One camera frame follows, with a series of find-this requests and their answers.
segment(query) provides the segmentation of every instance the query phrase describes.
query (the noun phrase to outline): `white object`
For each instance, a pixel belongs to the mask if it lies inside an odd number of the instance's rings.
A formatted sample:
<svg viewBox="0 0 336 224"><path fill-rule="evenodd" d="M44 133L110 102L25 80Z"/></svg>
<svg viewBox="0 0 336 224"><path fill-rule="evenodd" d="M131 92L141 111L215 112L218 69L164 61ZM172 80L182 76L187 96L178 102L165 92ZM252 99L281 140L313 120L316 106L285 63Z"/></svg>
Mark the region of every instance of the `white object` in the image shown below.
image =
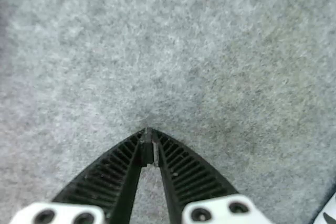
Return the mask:
<svg viewBox="0 0 336 224"><path fill-rule="evenodd" d="M335 224L336 223L336 194L334 194L317 215L314 224Z"/></svg>
<svg viewBox="0 0 336 224"><path fill-rule="evenodd" d="M105 222L104 212L97 206L36 202L17 212L9 224L35 224L39 214L50 211L54 213L50 224L73 224L77 217L88 214L93 217L93 224Z"/></svg>
<svg viewBox="0 0 336 224"><path fill-rule="evenodd" d="M235 206L241 206L245 212L235 211ZM193 211L205 209L211 217L200 214L199 220L193 219ZM207 199L189 203L182 212L182 224L272 224L253 202L241 194Z"/></svg>

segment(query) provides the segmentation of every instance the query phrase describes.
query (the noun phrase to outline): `gray carpet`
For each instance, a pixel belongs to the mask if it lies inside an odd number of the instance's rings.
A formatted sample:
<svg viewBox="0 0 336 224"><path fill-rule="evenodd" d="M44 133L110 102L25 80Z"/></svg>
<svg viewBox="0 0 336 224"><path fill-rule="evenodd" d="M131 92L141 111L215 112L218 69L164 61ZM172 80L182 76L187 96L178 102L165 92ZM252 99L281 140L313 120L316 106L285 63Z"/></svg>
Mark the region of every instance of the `gray carpet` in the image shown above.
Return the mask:
<svg viewBox="0 0 336 224"><path fill-rule="evenodd" d="M275 223L336 184L336 0L0 0L0 222L145 126ZM131 223L168 223L142 173Z"/></svg>

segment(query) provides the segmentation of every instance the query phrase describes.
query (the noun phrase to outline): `screw hole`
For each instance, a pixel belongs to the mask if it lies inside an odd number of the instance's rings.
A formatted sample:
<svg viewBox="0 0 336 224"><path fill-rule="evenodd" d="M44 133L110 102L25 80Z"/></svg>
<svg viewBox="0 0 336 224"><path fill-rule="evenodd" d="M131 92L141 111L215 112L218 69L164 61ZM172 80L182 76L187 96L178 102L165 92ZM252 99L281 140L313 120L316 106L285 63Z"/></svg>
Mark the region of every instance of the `screw hole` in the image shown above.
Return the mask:
<svg viewBox="0 0 336 224"><path fill-rule="evenodd" d="M34 220L34 224L48 224L51 223L55 217L54 211L47 209L40 212Z"/></svg>
<svg viewBox="0 0 336 224"><path fill-rule="evenodd" d="M94 217L88 212L84 212L76 217L73 224L93 224Z"/></svg>
<svg viewBox="0 0 336 224"><path fill-rule="evenodd" d="M231 203L229 208L230 208L230 211L233 212L234 214L244 213L244 212L249 211L247 206L245 206L244 204L239 203L239 202Z"/></svg>
<svg viewBox="0 0 336 224"><path fill-rule="evenodd" d="M192 211L191 218L194 221L206 221L211 219L211 214L204 208L196 208Z"/></svg>

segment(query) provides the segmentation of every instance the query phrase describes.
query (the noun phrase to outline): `ribbed texture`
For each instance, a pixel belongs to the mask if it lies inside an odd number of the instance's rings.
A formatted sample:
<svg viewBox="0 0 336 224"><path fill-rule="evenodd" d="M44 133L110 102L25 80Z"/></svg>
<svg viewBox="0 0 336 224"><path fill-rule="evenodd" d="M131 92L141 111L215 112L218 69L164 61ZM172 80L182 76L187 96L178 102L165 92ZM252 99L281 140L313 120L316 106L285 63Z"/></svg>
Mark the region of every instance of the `ribbed texture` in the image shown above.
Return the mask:
<svg viewBox="0 0 336 224"><path fill-rule="evenodd" d="M119 200L141 135L142 131L104 153L70 182L54 201L99 206L108 218Z"/></svg>
<svg viewBox="0 0 336 224"><path fill-rule="evenodd" d="M232 193L232 186L226 187L218 179L214 169L197 154L178 141L157 133L162 145L164 165L171 178L175 197L181 207L189 202L219 197Z"/></svg>

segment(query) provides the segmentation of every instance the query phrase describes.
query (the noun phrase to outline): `white bracket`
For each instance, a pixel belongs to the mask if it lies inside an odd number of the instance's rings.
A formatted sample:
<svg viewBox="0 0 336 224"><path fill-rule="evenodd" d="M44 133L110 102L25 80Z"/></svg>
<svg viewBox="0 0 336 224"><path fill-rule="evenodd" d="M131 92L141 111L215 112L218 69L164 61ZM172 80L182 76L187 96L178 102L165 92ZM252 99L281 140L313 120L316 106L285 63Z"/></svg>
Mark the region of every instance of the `white bracket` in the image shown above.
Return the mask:
<svg viewBox="0 0 336 224"><path fill-rule="evenodd" d="M182 224L272 224L246 196L234 194L185 206Z"/></svg>
<svg viewBox="0 0 336 224"><path fill-rule="evenodd" d="M9 224L104 224L100 207L36 202L16 213Z"/></svg>

